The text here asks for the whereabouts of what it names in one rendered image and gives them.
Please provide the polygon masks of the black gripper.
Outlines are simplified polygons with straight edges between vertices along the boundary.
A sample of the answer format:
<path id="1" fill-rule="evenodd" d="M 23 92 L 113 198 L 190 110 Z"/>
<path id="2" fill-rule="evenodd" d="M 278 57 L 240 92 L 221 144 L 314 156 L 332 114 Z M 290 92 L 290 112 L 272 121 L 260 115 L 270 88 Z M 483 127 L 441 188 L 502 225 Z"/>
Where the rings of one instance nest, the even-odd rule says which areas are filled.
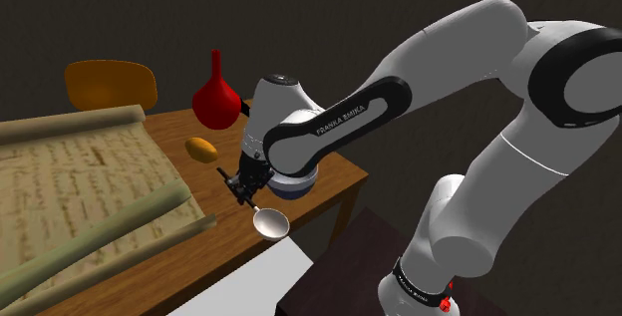
<path id="1" fill-rule="evenodd" d="M 238 172 L 230 176 L 220 166 L 216 169 L 221 176 L 229 191 L 235 196 L 239 205 L 254 205 L 252 194 L 263 188 L 275 175 L 267 160 L 250 157 L 246 153 L 241 153 L 238 162 Z"/>

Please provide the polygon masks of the silver spoon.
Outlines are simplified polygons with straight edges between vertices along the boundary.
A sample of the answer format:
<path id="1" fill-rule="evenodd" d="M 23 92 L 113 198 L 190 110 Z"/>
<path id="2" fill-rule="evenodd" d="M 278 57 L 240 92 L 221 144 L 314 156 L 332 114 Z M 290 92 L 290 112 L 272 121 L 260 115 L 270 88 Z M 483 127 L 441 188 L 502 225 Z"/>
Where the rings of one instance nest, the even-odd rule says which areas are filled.
<path id="1" fill-rule="evenodd" d="M 279 241 L 289 234 L 290 222 L 281 211 L 273 208 L 260 208 L 252 200 L 247 200 L 247 204 L 254 211 L 253 226 L 263 239 Z"/>

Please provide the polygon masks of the orange oval fruit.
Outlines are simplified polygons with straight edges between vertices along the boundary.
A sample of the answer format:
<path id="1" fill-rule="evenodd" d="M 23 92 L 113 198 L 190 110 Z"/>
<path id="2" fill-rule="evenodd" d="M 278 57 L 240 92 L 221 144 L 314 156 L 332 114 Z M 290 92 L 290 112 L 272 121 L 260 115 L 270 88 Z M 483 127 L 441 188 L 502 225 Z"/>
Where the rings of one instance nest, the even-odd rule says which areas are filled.
<path id="1" fill-rule="evenodd" d="M 189 138 L 184 142 L 188 155 L 199 162 L 210 163 L 218 159 L 217 149 L 202 138 Z"/>

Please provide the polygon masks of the brown wooden table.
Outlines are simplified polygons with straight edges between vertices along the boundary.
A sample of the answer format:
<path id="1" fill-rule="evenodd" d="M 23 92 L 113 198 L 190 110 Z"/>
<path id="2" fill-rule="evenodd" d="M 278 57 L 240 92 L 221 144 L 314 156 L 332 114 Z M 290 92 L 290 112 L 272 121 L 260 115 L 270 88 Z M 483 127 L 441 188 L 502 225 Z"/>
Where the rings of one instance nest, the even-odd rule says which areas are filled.
<path id="1" fill-rule="evenodd" d="M 228 273 L 270 247 L 252 224 L 253 212 L 239 205 L 216 170 L 238 169 L 240 140 L 246 124 L 239 118 L 229 129 L 205 128 L 191 110 L 150 115 L 145 128 L 188 184 L 200 208 L 217 225 L 57 304 L 39 316 L 165 316 Z M 202 138 L 218 159 L 202 163 L 186 152 L 184 142 Z"/>

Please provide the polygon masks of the red round vase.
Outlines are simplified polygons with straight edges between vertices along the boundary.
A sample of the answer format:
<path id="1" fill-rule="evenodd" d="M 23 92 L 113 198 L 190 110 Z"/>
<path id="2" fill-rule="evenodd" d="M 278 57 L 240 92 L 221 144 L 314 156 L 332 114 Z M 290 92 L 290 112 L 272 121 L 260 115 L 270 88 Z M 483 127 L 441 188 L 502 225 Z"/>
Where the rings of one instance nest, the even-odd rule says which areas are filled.
<path id="1" fill-rule="evenodd" d="M 217 49 L 211 51 L 211 77 L 193 95 L 191 105 L 196 118 L 211 130 L 231 127 L 240 115 L 241 100 L 222 77 Z"/>

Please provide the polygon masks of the dark robot stand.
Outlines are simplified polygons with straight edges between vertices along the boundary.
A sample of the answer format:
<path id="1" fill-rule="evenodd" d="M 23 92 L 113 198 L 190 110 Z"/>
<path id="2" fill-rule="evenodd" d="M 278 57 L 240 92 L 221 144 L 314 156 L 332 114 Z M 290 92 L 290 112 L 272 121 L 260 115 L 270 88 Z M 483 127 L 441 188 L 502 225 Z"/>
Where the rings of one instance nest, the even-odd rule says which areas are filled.
<path id="1" fill-rule="evenodd" d="M 364 209 L 278 301 L 274 316 L 384 316 L 378 284 L 408 243 Z"/>

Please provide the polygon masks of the long green stalk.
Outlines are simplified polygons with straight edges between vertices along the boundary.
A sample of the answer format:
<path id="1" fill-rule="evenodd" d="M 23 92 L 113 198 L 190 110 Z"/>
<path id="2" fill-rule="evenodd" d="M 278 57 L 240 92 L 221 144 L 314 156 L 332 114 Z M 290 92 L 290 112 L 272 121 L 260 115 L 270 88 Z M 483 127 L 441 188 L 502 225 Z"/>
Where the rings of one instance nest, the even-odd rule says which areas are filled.
<path id="1" fill-rule="evenodd" d="M 190 197 L 187 184 L 176 179 L 125 206 L 66 244 L 3 273 L 0 275 L 0 308 L 99 248 L 175 209 Z"/>

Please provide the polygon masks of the written paper scroll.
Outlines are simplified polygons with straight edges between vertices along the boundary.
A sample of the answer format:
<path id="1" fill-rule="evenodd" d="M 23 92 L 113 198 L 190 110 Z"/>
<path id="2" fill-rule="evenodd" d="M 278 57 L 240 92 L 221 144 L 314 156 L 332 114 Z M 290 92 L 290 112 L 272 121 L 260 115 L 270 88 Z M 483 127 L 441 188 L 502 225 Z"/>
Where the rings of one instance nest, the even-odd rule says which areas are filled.
<path id="1" fill-rule="evenodd" d="M 181 179 L 145 119 L 133 105 L 0 123 L 0 275 Z M 191 195 L 0 308 L 0 316 L 36 316 L 215 225 Z"/>

